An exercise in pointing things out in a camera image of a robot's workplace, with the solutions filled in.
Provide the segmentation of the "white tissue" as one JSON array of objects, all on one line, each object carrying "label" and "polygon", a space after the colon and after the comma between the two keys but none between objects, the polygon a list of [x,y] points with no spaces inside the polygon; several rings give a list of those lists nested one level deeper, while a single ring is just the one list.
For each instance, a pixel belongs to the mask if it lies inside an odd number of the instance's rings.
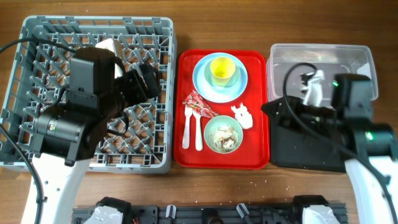
[{"label": "white tissue", "polygon": [[238,108],[236,106],[232,106],[231,110],[234,113],[235,120],[243,129],[250,129],[253,127],[252,114],[249,113],[246,106],[241,103]]}]

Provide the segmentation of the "white plastic fork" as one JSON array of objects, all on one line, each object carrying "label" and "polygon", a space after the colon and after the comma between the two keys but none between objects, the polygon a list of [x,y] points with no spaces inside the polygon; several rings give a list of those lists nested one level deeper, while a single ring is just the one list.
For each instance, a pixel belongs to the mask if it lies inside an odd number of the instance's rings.
[{"label": "white plastic fork", "polygon": [[183,132],[183,139],[182,139],[182,147],[184,149],[188,149],[190,145],[190,118],[193,114],[193,110],[189,106],[185,106],[185,126],[184,126],[184,132]]}]

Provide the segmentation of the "red snack wrapper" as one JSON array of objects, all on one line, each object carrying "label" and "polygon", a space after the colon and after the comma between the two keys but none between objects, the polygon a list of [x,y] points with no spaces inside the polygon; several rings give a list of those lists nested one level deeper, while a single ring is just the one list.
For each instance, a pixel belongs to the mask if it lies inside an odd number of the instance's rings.
[{"label": "red snack wrapper", "polygon": [[214,118],[218,114],[213,110],[209,104],[193,90],[183,101],[183,104],[190,107],[193,111],[200,114],[202,117]]}]

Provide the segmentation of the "rice food leftovers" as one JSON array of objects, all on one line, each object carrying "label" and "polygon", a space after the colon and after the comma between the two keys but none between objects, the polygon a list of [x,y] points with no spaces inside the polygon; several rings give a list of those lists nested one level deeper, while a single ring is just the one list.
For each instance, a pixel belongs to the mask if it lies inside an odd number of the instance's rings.
[{"label": "rice food leftovers", "polygon": [[229,153],[238,147],[238,133],[230,125],[213,128],[209,134],[210,147],[219,153]]}]

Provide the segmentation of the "white plastic spoon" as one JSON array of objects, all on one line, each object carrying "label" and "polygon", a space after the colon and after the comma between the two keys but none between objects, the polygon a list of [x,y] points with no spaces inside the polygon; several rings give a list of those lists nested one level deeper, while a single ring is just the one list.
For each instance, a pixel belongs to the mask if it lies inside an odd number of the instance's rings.
[{"label": "white plastic spoon", "polygon": [[201,133],[201,115],[193,110],[193,115],[195,117],[195,149],[197,151],[203,150],[203,140],[202,140],[202,133]]}]

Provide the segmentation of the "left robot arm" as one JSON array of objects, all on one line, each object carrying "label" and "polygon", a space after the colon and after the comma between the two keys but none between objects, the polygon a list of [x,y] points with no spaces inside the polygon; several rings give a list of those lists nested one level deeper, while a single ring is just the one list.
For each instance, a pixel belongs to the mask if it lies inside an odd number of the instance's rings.
[{"label": "left robot arm", "polygon": [[86,47],[70,60],[70,83],[34,121],[32,175],[23,223],[68,223],[77,191],[111,119],[160,96],[159,71],[148,63],[125,71],[114,52]]}]

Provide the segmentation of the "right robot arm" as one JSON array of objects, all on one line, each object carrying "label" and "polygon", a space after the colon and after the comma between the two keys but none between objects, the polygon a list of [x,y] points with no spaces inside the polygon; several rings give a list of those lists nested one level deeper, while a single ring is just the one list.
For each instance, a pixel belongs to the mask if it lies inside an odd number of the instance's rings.
[{"label": "right robot arm", "polygon": [[261,106],[271,120],[272,162],[345,172],[362,222],[397,223],[397,138],[372,121],[371,80],[343,73],[332,85],[329,108],[289,95]]}]

